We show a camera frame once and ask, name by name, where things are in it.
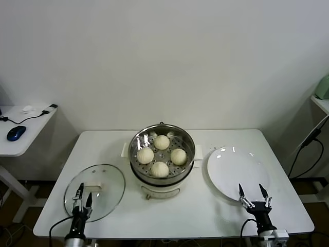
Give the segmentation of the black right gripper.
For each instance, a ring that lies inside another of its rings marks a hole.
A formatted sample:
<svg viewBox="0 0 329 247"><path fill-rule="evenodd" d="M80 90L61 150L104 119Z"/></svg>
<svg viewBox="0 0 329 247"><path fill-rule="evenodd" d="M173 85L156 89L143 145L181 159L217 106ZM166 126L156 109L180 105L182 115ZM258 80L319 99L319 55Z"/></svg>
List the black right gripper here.
<svg viewBox="0 0 329 247"><path fill-rule="evenodd" d="M267 190L259 184L262 196L265 202L251 202L245 197L245 193L241 184L239 184L239 202L244 208L247 208L247 212L255 217L258 231L270 231L277 228L272 224L269 217L271 211L272 197L268 195Z"/></svg>

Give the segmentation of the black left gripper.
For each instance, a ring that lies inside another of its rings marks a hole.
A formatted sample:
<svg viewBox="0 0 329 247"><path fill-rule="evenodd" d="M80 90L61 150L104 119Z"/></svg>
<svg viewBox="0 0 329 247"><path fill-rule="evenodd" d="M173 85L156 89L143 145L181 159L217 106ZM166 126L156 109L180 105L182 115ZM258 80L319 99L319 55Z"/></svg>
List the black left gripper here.
<svg viewBox="0 0 329 247"><path fill-rule="evenodd" d="M93 195L91 192L88 194L88 197L83 204L84 207L79 207L82 205L83 190L84 183L81 183L72 198L72 205L75 207L72 210L73 220L70 227L71 231L84 231L86 222L90 218L90 215L92 213Z"/></svg>

